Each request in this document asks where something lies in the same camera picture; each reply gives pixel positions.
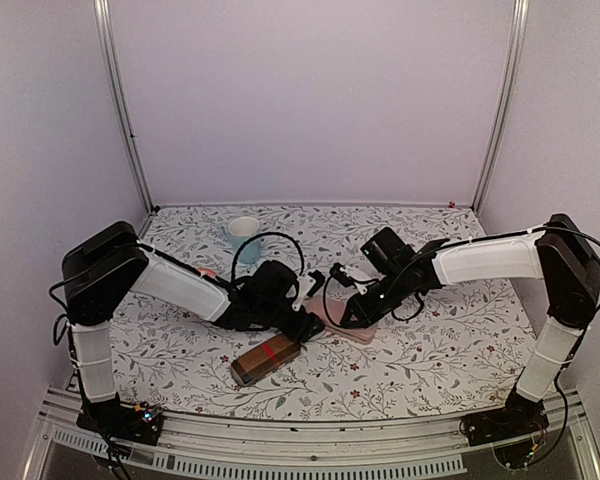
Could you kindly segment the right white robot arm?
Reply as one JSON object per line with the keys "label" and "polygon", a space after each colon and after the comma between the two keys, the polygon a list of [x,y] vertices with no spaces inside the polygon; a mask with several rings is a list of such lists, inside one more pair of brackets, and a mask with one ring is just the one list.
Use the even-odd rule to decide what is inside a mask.
{"label": "right white robot arm", "polygon": [[388,324],[380,381],[352,396],[381,412],[450,413],[514,397],[496,422],[517,436],[600,306],[600,258],[564,214],[523,231],[420,248],[384,228],[362,253],[371,276],[333,268],[340,284],[355,288],[336,319],[348,329]]}

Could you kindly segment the brown plaid glasses case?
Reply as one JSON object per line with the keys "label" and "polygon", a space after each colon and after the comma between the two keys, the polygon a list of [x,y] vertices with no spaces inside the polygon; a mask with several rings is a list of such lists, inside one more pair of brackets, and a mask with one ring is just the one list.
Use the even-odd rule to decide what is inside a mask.
{"label": "brown plaid glasses case", "polygon": [[278,334],[236,358],[230,365],[231,376],[240,386],[253,385],[294,360],[300,350],[299,343]]}

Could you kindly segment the front aluminium rail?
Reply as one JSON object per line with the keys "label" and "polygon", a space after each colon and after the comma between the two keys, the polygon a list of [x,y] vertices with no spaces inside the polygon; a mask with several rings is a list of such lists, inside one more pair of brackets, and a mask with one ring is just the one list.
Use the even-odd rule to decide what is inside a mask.
{"label": "front aluminium rail", "polygon": [[50,389],[34,423],[26,479],[600,479],[600,454],[575,391],[547,398],[539,463],[513,467],[531,436],[473,445],[457,415],[375,421],[246,420],[168,412],[154,446],[78,428],[75,394]]}

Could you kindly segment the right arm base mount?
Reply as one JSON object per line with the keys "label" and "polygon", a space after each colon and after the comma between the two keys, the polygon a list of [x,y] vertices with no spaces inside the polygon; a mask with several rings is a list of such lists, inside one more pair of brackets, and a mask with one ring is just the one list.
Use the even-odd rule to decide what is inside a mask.
{"label": "right arm base mount", "polygon": [[463,416],[459,430],[470,446],[478,446],[539,433],[548,426],[543,401],[528,400],[512,390],[502,407]]}

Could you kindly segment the pink glasses case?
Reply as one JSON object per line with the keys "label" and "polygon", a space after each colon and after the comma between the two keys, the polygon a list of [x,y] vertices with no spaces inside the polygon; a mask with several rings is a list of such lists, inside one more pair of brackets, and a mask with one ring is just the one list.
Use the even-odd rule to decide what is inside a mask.
{"label": "pink glasses case", "polygon": [[326,304],[323,304],[321,296],[315,295],[307,300],[304,304],[309,313],[316,314],[324,323],[327,331],[336,334],[337,336],[350,340],[352,342],[368,345],[373,340],[378,325],[364,328],[343,328],[343,321],[346,317],[346,302],[343,300],[326,298]]}

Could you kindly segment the light blue mug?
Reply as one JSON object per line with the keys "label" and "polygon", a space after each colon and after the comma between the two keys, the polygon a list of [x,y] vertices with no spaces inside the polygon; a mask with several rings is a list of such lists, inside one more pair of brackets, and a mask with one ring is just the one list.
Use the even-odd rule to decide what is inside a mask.
{"label": "light blue mug", "polygon": [[[221,231],[234,252],[237,252],[249,239],[260,233],[260,221],[251,216],[243,216],[221,226]],[[261,258],[263,242],[256,239],[249,242],[238,256],[238,262],[251,265]]]}

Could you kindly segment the red patterned bowl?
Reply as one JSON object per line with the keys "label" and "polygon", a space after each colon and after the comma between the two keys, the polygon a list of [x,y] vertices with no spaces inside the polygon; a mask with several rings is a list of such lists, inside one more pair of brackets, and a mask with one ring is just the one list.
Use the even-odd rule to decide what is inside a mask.
{"label": "red patterned bowl", "polygon": [[196,269],[201,275],[206,275],[209,277],[216,277],[217,273],[208,268],[197,268]]}

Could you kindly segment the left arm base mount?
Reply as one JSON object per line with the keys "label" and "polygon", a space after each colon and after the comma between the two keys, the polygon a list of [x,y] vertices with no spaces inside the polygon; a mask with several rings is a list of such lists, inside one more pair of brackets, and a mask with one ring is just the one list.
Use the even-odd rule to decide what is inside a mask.
{"label": "left arm base mount", "polygon": [[141,402],[125,406],[119,395],[112,399],[95,402],[81,395],[81,410],[76,425],[84,430],[98,433],[103,439],[120,439],[144,445],[156,446],[164,422],[163,408],[158,404]]}

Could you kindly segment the aluminium frame post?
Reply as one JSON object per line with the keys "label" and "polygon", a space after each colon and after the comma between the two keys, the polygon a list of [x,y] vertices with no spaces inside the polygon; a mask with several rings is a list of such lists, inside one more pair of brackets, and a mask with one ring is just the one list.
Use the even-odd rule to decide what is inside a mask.
{"label": "aluminium frame post", "polygon": [[147,214],[151,214],[155,205],[141,162],[140,153],[136,142],[136,135],[124,92],[122,73],[115,45],[110,2],[106,0],[94,0],[93,6],[96,29],[98,32],[104,66],[107,73],[117,122],[121,131],[131,174],[138,191],[142,207]]}
{"label": "aluminium frame post", "polygon": [[513,2],[513,13],[505,55],[503,77],[483,164],[471,203],[471,209],[477,216],[481,214],[485,206],[506,130],[508,113],[514,97],[516,79],[524,49],[529,5],[530,2],[528,0],[515,0]]}

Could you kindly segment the left aluminium frame post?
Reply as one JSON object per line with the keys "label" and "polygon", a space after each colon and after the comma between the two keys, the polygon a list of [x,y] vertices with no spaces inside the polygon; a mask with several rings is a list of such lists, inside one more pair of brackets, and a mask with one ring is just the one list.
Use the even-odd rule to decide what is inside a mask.
{"label": "left aluminium frame post", "polygon": [[131,174],[138,191],[142,207],[147,214],[151,214],[155,205],[141,162],[140,153],[136,142],[136,135],[124,92],[122,73],[115,45],[110,2],[106,0],[94,0],[93,6],[96,29],[98,32],[104,66],[107,73],[117,122],[121,131]]}

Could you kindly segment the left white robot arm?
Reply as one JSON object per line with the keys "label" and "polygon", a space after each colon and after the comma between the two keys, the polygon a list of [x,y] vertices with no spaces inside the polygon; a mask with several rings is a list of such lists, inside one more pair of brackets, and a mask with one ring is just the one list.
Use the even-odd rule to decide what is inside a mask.
{"label": "left white robot arm", "polygon": [[129,423],[126,408],[116,402],[109,323],[131,294],[174,305],[230,331],[273,328],[298,345],[323,330],[319,316],[304,306],[316,291],[317,272],[267,260],[240,276],[238,263],[232,260],[227,279],[208,274],[141,241],[125,221],[64,256],[62,279],[49,295],[64,293],[56,301],[69,324],[80,390],[91,403],[91,419],[106,433],[121,433]]}

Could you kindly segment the right aluminium frame post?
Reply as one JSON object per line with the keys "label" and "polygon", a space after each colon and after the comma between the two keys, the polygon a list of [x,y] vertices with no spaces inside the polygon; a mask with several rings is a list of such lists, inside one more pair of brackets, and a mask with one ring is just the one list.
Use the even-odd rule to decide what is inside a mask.
{"label": "right aluminium frame post", "polygon": [[529,5],[530,2],[528,0],[515,0],[513,2],[513,13],[505,55],[503,77],[483,164],[471,203],[471,209],[477,216],[481,214],[485,206],[506,130],[508,113],[514,97],[516,79],[524,49]]}

